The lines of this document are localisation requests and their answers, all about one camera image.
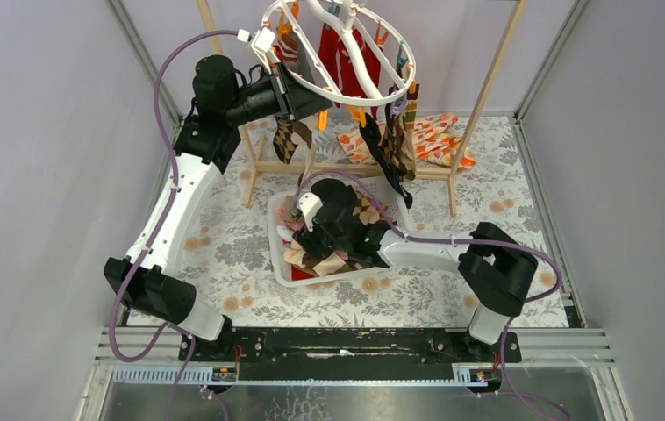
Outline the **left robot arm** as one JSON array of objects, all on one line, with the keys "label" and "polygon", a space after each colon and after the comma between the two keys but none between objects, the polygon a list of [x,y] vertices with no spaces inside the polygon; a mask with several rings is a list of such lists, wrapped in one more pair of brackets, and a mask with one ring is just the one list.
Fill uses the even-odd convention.
[{"label": "left robot arm", "polygon": [[246,83],[228,57],[201,59],[192,80],[191,113],[171,150],[177,170],[125,257],[104,265],[104,277],[123,305],[198,337],[199,349],[211,360],[227,357],[233,339],[222,330],[225,316],[200,302],[196,287],[177,277],[189,229],[240,144],[239,128],[269,116],[297,122],[330,108],[316,88],[310,70],[276,63]]}]

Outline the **brown yellow argyle sock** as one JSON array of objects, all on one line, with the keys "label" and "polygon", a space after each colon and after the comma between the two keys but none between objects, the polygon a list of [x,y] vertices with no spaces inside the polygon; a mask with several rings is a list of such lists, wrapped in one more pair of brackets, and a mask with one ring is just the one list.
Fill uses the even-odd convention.
[{"label": "brown yellow argyle sock", "polygon": [[293,141],[294,126],[290,121],[277,119],[276,131],[273,137],[273,148],[280,162],[289,164],[293,154],[297,149],[297,144]]}]

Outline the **dark green sock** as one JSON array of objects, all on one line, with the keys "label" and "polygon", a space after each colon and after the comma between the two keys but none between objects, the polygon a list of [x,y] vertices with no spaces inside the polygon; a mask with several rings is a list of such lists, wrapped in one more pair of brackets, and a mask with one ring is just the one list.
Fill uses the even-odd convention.
[{"label": "dark green sock", "polygon": [[358,196],[351,186],[333,178],[325,178],[314,182],[311,186],[311,193],[317,196],[323,204],[350,205],[358,200]]}]

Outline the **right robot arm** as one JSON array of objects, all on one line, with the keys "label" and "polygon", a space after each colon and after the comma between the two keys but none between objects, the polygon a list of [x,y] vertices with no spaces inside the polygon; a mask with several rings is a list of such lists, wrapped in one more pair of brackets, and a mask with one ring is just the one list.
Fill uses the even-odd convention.
[{"label": "right robot arm", "polygon": [[461,275],[479,304],[463,347],[485,361],[498,349],[504,328],[519,316],[539,262],[531,251],[492,223],[467,238],[402,232],[385,220],[363,224],[352,206],[307,193],[294,212],[304,219],[295,241],[317,262],[341,258],[362,268],[421,267]]}]

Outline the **white round sock hanger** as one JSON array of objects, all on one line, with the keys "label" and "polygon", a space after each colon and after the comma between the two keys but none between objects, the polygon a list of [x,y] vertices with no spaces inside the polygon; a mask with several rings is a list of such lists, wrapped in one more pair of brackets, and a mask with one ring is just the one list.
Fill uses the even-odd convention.
[{"label": "white round sock hanger", "polygon": [[364,1],[274,1],[248,43],[266,70],[338,105],[401,104],[418,87],[409,42]]}]

